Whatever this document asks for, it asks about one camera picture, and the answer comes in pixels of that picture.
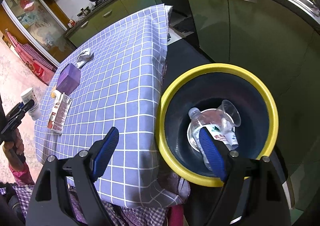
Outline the person's left hand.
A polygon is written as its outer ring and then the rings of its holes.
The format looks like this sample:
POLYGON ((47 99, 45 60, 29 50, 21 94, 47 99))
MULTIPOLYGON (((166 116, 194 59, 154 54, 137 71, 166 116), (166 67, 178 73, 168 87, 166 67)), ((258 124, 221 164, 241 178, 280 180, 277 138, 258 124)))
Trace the person's left hand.
POLYGON ((12 135, 14 141, 4 142, 3 152, 13 170, 20 172, 24 169, 23 162, 18 158, 19 155, 24 154, 23 140, 19 129, 16 129, 12 135))

